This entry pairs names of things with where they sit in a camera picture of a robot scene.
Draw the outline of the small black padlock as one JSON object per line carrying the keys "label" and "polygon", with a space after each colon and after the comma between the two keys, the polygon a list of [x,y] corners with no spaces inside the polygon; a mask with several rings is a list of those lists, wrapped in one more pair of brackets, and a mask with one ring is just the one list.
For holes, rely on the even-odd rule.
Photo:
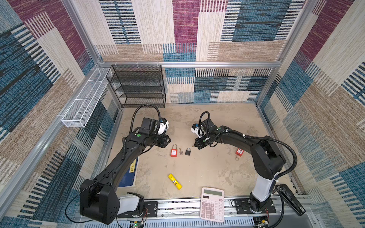
{"label": "small black padlock", "polygon": [[187,148],[185,151],[185,155],[190,156],[191,155],[191,148]]}

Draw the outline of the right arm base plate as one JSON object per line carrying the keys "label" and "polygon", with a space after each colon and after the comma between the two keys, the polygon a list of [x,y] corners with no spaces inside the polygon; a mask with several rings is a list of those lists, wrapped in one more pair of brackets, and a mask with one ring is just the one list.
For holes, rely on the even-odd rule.
{"label": "right arm base plate", "polygon": [[234,199],[233,206],[237,214],[261,214],[267,213],[266,211],[271,214],[277,212],[271,198],[266,199],[264,202],[249,198]]}

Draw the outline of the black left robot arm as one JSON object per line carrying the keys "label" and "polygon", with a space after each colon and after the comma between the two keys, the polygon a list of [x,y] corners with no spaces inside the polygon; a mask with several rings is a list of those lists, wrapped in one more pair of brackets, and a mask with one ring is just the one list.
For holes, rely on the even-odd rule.
{"label": "black left robot arm", "polygon": [[121,208],[116,191],[130,165],[154,146],[165,148],[171,142],[171,138],[166,134],[168,121],[161,117],[155,105],[142,104],[134,114],[143,107],[153,108],[158,119],[145,117],[140,127],[130,127],[128,136],[122,139],[122,149],[112,162],[94,179],[84,180],[79,194],[73,198],[79,199],[79,213],[87,217],[88,221],[95,220],[107,225],[113,222],[120,214]]}

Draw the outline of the red padlock with key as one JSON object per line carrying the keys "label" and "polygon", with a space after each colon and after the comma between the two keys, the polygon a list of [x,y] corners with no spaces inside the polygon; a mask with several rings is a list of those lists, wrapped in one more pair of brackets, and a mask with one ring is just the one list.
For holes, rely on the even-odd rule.
{"label": "red padlock with key", "polygon": [[178,148],[177,148],[177,145],[174,144],[172,149],[171,149],[170,156],[171,157],[177,157],[177,153],[178,153]]}

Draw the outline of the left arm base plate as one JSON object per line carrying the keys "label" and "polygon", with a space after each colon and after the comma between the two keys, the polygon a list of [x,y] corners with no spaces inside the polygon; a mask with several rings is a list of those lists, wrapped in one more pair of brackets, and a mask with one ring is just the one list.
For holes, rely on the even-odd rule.
{"label": "left arm base plate", "polygon": [[119,219],[129,219],[129,218],[143,218],[145,215],[147,218],[156,218],[158,211],[158,201],[145,201],[144,209],[141,213],[137,212],[125,212],[119,214],[117,217]]}

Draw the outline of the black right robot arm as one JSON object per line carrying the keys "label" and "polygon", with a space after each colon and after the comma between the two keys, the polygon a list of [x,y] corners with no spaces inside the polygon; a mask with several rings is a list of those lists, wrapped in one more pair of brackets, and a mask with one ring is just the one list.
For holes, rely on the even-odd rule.
{"label": "black right robot arm", "polygon": [[[198,123],[192,125],[191,131],[197,135],[194,147],[203,149],[206,146],[215,147],[217,144],[229,144],[248,152],[252,156],[257,180],[250,193],[250,209],[253,213],[260,213],[269,201],[274,185],[278,179],[295,169],[298,158],[295,151],[286,143],[270,136],[258,137],[243,134],[228,126],[216,126],[208,111],[201,114]],[[286,159],[278,148],[282,145],[292,154],[292,165],[282,170]]]}

